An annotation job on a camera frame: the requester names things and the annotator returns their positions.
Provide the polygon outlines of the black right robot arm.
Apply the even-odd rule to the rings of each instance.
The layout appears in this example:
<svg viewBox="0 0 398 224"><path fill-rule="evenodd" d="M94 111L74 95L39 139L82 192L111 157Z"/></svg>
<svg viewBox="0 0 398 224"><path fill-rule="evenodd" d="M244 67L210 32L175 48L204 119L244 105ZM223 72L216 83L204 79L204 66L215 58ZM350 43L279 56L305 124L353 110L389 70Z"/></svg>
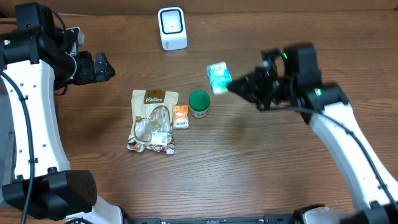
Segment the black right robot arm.
<svg viewBox="0 0 398 224"><path fill-rule="evenodd" d="M307 42L264 50L263 65L227 84L227 89L259 111L300 113L338 166L354 212L324 204L299 208L290 223L397 223L397 181L384 167L360 129L348 97L337 83L323 83L317 51Z"/></svg>

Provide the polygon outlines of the brown clear snack bag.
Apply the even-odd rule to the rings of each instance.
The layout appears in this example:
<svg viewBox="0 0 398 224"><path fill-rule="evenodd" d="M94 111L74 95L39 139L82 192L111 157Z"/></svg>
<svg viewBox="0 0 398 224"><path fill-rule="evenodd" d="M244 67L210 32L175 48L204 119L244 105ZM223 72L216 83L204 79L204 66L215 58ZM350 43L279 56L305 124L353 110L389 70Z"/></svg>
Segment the brown clear snack bag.
<svg viewBox="0 0 398 224"><path fill-rule="evenodd" d="M177 92L134 90L131 98L132 128L127 149L173 155L173 108L177 103Z"/></svg>

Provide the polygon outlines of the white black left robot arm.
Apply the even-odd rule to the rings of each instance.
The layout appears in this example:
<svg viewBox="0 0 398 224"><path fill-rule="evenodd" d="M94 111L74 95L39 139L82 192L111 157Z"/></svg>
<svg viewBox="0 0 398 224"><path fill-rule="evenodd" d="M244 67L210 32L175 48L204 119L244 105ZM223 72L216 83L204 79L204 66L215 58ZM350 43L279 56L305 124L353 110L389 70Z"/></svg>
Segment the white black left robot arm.
<svg viewBox="0 0 398 224"><path fill-rule="evenodd" d="M106 82L115 71L104 53L79 51L79 27L30 2L16 6L16 29L1 35L1 78L14 125L14 180L4 201L27 217L67 223L127 223L121 207L101 198L88 170L72 170L60 140L54 93L68 85Z"/></svg>

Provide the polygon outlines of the small teal gum pack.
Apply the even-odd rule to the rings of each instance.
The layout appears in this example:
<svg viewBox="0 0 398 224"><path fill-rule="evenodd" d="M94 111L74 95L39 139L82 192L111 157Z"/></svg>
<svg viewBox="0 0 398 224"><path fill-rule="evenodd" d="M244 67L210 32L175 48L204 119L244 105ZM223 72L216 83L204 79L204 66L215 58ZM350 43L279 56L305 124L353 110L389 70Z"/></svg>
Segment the small teal gum pack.
<svg viewBox="0 0 398 224"><path fill-rule="evenodd" d="M227 85L232 82L226 62L209 65L206 68L207 76L214 95L222 95L228 92Z"/></svg>

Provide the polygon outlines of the orange white small box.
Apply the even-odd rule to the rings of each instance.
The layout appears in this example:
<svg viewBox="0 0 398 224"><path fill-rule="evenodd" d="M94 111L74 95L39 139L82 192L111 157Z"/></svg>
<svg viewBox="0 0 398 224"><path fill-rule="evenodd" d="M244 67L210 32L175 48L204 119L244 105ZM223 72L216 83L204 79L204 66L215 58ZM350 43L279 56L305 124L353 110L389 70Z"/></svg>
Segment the orange white small box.
<svg viewBox="0 0 398 224"><path fill-rule="evenodd" d="M188 129L189 118L188 118L188 106L187 105L175 105L173 107L173 126L174 129Z"/></svg>

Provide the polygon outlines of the green lid jar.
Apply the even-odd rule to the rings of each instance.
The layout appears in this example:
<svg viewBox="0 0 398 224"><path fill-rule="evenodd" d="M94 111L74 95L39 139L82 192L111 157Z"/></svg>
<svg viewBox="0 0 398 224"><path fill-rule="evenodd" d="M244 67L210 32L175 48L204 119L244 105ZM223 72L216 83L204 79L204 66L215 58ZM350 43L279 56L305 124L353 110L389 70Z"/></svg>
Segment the green lid jar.
<svg viewBox="0 0 398 224"><path fill-rule="evenodd" d="M195 90L188 99L190 114L195 118L204 118L209 113L210 97L204 90Z"/></svg>

